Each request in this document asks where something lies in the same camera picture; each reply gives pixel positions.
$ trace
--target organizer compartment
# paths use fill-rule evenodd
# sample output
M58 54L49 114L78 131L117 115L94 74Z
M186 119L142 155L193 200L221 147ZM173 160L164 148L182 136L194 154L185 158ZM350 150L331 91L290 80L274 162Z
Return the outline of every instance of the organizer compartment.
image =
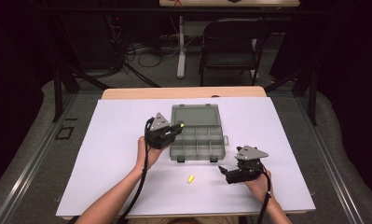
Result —
M226 156L217 105L174 105L172 124L184 123L171 144L173 161L218 161Z

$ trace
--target black curtain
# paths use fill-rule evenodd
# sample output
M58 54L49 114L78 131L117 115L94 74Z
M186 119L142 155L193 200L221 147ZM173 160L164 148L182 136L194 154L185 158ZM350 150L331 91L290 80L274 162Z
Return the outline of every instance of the black curtain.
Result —
M0 1L0 177L34 122L41 87L53 79L47 50L24 4Z
M372 189L372 1L303 0L301 6L338 7L341 14L292 20L270 73L285 78L317 59L318 90L332 102L346 153Z

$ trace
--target black equipment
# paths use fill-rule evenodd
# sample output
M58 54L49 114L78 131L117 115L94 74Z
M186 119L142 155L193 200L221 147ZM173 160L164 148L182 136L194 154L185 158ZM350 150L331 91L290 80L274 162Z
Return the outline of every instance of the black equipment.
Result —
M268 153L249 146L237 147L237 150L235 159L238 160L239 169L228 171L222 166L218 166L221 174L226 176L228 184L254 180L264 172L264 165L260 158L267 157Z
M181 133L184 124L176 124L171 126L160 113L157 113L155 118L147 121L145 138L149 146L162 149L174 142L176 135Z

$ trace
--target black chair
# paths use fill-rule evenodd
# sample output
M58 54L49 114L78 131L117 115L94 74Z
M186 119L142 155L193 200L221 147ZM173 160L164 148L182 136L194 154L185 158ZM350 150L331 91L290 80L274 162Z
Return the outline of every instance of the black chair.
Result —
M203 32L200 85L203 86L205 69L249 70L254 85L264 44L271 33L264 21L220 19L211 22Z

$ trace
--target desk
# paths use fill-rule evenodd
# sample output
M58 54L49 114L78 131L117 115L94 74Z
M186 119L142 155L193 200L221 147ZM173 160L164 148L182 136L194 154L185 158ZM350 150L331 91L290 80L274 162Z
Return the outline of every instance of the desk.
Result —
M229 185L217 167L235 169L236 147L244 145L268 152L269 157L262 162L273 173L275 195L286 213L314 210L274 105L264 90L194 87L105 91L79 150L57 216L80 215L128 173L136 160L137 139L143 134L147 119L157 112L169 119L172 105L208 103L219 106L223 133L229 138L226 157L218 163L177 163L165 150L148 172L142 193L127 218L258 214L260 204L248 188L242 183ZM187 184L190 175L195 179Z
M237 3L228 0L180 0L175 4L173 0L159 0L162 7L298 7L298 0L241 0ZM177 65L177 77L184 78L186 65L185 49L185 22L183 16L179 20L179 63Z

